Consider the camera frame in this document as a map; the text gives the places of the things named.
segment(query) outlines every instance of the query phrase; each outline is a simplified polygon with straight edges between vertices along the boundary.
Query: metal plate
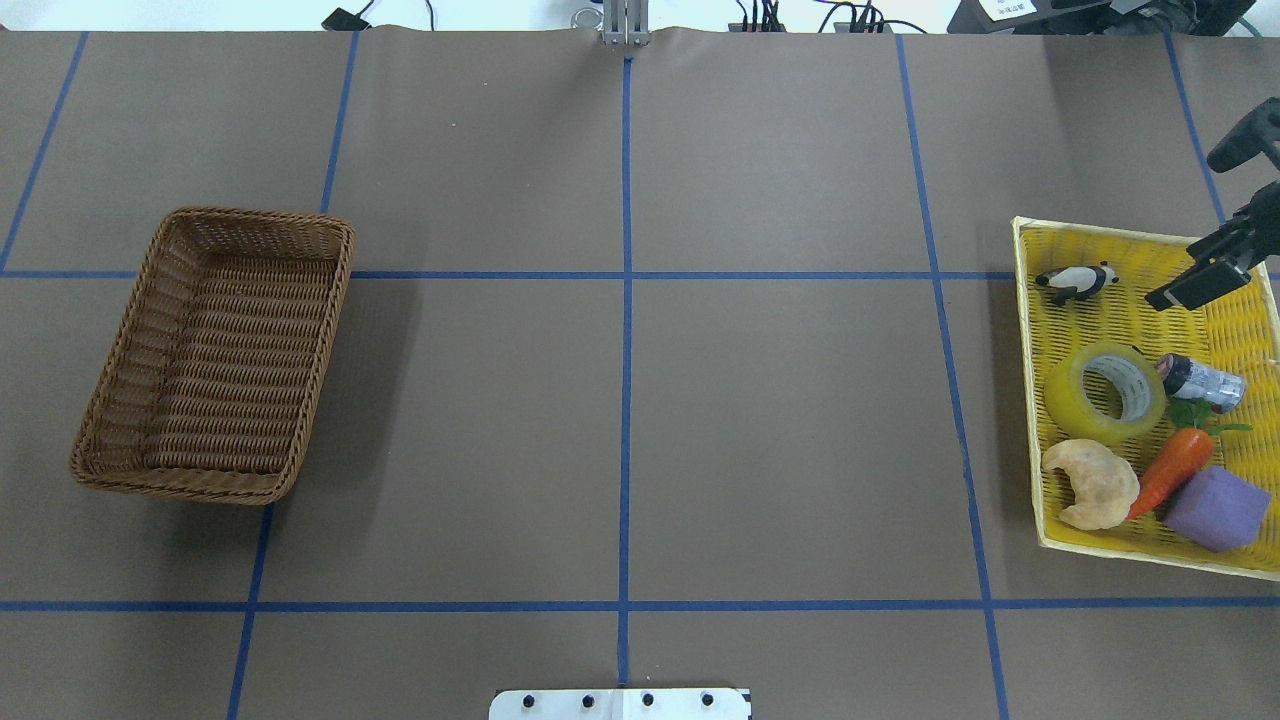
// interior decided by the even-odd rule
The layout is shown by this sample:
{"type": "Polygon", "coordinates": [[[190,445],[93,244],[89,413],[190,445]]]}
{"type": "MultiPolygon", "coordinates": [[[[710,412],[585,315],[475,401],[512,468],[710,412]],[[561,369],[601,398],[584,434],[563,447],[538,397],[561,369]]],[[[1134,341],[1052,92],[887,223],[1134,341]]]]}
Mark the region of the metal plate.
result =
{"type": "Polygon", "coordinates": [[[582,717],[591,720],[750,720],[751,691],[649,688],[506,691],[489,705],[489,720],[582,717]]]}

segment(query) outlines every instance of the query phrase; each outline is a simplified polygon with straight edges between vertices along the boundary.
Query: toy carrot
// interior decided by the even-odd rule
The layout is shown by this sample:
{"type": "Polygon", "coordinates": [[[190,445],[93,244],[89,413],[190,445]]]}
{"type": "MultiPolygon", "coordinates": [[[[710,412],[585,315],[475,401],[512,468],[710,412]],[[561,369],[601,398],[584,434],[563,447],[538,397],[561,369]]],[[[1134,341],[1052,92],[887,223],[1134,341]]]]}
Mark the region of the toy carrot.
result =
{"type": "Polygon", "coordinates": [[[1204,428],[1206,420],[1213,415],[1207,400],[1169,401],[1169,418],[1174,421],[1174,434],[1169,436],[1151,466],[1138,479],[1142,489],[1138,500],[1129,506],[1125,520],[1146,515],[1165,501],[1192,475],[1199,471],[1213,455],[1213,438],[1222,430],[1252,430],[1253,427],[1242,423],[1204,428]]]}

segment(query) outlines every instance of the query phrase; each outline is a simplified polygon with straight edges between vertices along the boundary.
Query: blue tape line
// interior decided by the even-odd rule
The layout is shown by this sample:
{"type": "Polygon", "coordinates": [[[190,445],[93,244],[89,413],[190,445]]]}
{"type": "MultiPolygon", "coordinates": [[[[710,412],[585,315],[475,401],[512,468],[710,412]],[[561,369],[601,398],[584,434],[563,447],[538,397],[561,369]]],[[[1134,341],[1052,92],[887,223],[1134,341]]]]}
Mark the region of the blue tape line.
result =
{"type": "Polygon", "coordinates": [[[439,612],[439,614],[494,614],[494,612],[616,612],[618,603],[612,600],[564,601],[479,601],[479,602],[259,602],[259,612],[439,612]]]}
{"type": "Polygon", "coordinates": [[[128,279],[138,274],[133,270],[3,270],[0,278],[27,279],[128,279]]]}
{"type": "Polygon", "coordinates": [[[1280,597],[1051,597],[993,600],[991,605],[996,610],[1097,610],[1105,607],[1280,607],[1280,597]]]}
{"type": "Polygon", "coordinates": [[[54,111],[49,114],[49,122],[45,124],[45,135],[40,138],[40,147],[36,149],[36,159],[31,163],[31,172],[27,173],[27,184],[22,186],[22,196],[18,197],[18,209],[13,213],[13,222],[9,223],[9,234],[4,238],[4,247],[0,247],[0,270],[4,270],[5,265],[9,264],[9,252],[13,251],[13,243],[18,240],[18,229],[22,228],[22,217],[27,213],[27,202],[31,200],[32,191],[36,190],[36,177],[40,176],[40,168],[45,164],[45,152],[49,151],[49,141],[54,138],[54,128],[58,127],[58,118],[63,114],[67,94],[72,90],[72,79],[76,78],[76,69],[79,68],[79,60],[84,55],[84,45],[87,42],[88,32],[82,32],[79,40],[76,42],[76,51],[72,53],[72,64],[67,68],[67,76],[63,78],[63,88],[58,92],[58,100],[54,102],[54,111]]]}
{"type": "Polygon", "coordinates": [[[927,281],[933,275],[928,272],[913,270],[795,270],[795,272],[755,272],[755,270],[694,270],[694,272],[637,272],[637,281],[927,281]]]}
{"type": "Polygon", "coordinates": [[[351,47],[347,50],[347,70],[342,77],[342,97],[338,100],[338,118],[333,122],[333,143],[329,146],[329,168],[324,176],[324,193],[320,196],[320,211],[329,211],[329,197],[333,195],[333,178],[338,174],[338,150],[342,147],[342,128],[347,122],[347,100],[351,97],[351,77],[356,72],[356,49],[360,47],[360,33],[351,33],[351,47]]]}
{"type": "Polygon", "coordinates": [[[915,124],[915,106],[911,100],[911,77],[906,64],[906,49],[902,36],[895,36],[897,45],[897,65],[902,79],[902,101],[906,108],[906,129],[911,140],[911,161],[915,165],[915,188],[920,200],[920,223],[924,227],[924,245],[929,254],[929,272],[933,274],[933,304],[938,314],[938,332],[942,336],[942,355],[947,368],[947,388],[951,393],[951,419],[960,443],[960,459],[964,468],[965,493],[969,505],[969,530],[973,539],[973,555],[978,569],[978,587],[984,603],[983,615],[987,624],[987,651],[991,657],[991,676],[996,689],[996,707],[1001,720],[1009,720],[1009,700],[1005,693],[1005,671],[1000,657],[1000,639],[996,629],[996,614],[991,609],[991,583],[987,578],[987,556],[982,541],[982,518],[978,515],[978,493],[973,484],[973,464],[969,457],[969,438],[965,433],[964,409],[960,404],[960,383],[956,378],[956,361],[951,350],[951,325],[947,320],[946,297],[942,291],[942,274],[938,268],[938,249],[933,237],[933,217],[929,211],[929,195],[924,183],[924,161],[920,158],[920,137],[915,124]]]}
{"type": "MultiPolygon", "coordinates": [[[[940,272],[945,281],[1011,281],[1004,272],[940,272]]],[[[133,279],[133,270],[0,270],[0,278],[36,279],[133,279]]],[[[627,273],[614,270],[352,270],[364,281],[625,281],[627,273]]],[[[659,270],[630,273],[632,281],[929,281],[923,270],[659,270]]],[[[1280,279],[1280,273],[1272,279],[1280,279]]]]}
{"type": "Polygon", "coordinates": [[[883,612],[982,610],[980,600],[634,600],[632,612],[883,612]]]}
{"type": "Polygon", "coordinates": [[[257,530],[257,552],[253,553],[253,574],[248,583],[248,601],[244,607],[244,625],[241,628],[241,644],[236,652],[236,674],[232,676],[232,696],[227,703],[227,720],[239,715],[239,698],[244,688],[244,669],[248,667],[248,647],[253,639],[253,619],[257,615],[257,594],[262,588],[262,566],[266,564],[266,542],[271,537],[271,518],[275,505],[262,509],[262,523],[257,530]]]}
{"type": "Polygon", "coordinates": [[[621,281],[625,273],[575,270],[352,270],[357,279],[428,281],[621,281]]]}
{"type": "Polygon", "coordinates": [[[618,685],[631,678],[631,338],[635,283],[631,256],[631,63],[622,60],[622,418],[618,466],[618,685]]]}
{"type": "Polygon", "coordinates": [[[964,270],[961,270],[961,272],[955,272],[955,270],[947,272],[947,270],[940,270],[938,272],[938,277],[941,277],[945,281],[1011,281],[1011,279],[1014,279],[1014,273],[1012,273],[1012,270],[1006,270],[1006,272],[1000,272],[1000,270],[988,270],[988,272],[964,272],[964,270]]]}
{"type": "Polygon", "coordinates": [[[1192,136],[1192,149],[1196,151],[1196,160],[1201,164],[1201,176],[1204,177],[1204,187],[1208,188],[1208,199],[1213,202],[1213,213],[1217,222],[1226,222],[1226,213],[1222,211],[1222,200],[1217,196],[1217,183],[1213,182],[1213,173],[1208,168],[1208,159],[1204,147],[1199,143],[1199,133],[1196,132],[1196,118],[1192,117],[1192,104],[1187,99],[1187,86],[1183,83],[1183,69],[1178,63],[1178,50],[1174,49],[1174,36],[1165,33],[1165,51],[1169,54],[1169,69],[1174,72],[1174,86],[1178,87],[1178,100],[1183,104],[1183,118],[1187,120],[1187,132],[1192,136]]]}
{"type": "MultiPolygon", "coordinates": [[[[206,601],[0,601],[0,612],[244,612],[248,602],[206,601]]],[[[255,614],[503,614],[503,612],[618,612],[614,600],[550,601],[259,601],[255,614]]],[[[1280,607],[1280,596],[1224,597],[1046,597],[942,600],[632,600],[628,612],[936,612],[1097,609],[1231,609],[1280,607]]]]}
{"type": "Polygon", "coordinates": [[[243,602],[132,600],[12,600],[0,612],[244,612],[243,602]]]}

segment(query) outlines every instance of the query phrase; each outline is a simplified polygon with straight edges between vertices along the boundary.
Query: robotic arm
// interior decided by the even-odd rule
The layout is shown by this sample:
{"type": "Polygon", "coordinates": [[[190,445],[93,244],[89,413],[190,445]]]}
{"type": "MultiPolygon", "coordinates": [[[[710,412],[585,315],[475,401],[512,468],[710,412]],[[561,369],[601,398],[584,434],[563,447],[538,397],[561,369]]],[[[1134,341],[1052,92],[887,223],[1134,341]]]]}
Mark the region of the robotic arm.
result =
{"type": "MultiPolygon", "coordinates": [[[[1257,154],[1280,170],[1280,97],[1263,101],[1226,133],[1208,154],[1208,167],[1225,173],[1257,154]]],[[[1248,284],[1249,269],[1267,255],[1280,254],[1280,181],[1253,193],[1213,233],[1193,242],[1187,252],[1196,264],[1167,284],[1147,293],[1156,310],[1181,305],[1194,310],[1248,284]]]]}

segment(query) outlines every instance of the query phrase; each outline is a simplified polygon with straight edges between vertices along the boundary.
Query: battery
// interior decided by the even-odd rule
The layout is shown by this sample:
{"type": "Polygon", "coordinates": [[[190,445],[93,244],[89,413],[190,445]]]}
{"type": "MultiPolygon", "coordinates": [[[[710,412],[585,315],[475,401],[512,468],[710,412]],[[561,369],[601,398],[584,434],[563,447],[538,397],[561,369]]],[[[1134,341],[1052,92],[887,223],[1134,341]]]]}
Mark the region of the battery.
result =
{"type": "Polygon", "coordinates": [[[1165,355],[1156,363],[1156,374],[1164,380],[1165,392],[1170,397],[1204,398],[1215,413],[1230,413],[1244,400],[1244,378],[1210,368],[1185,355],[1165,355]]]}

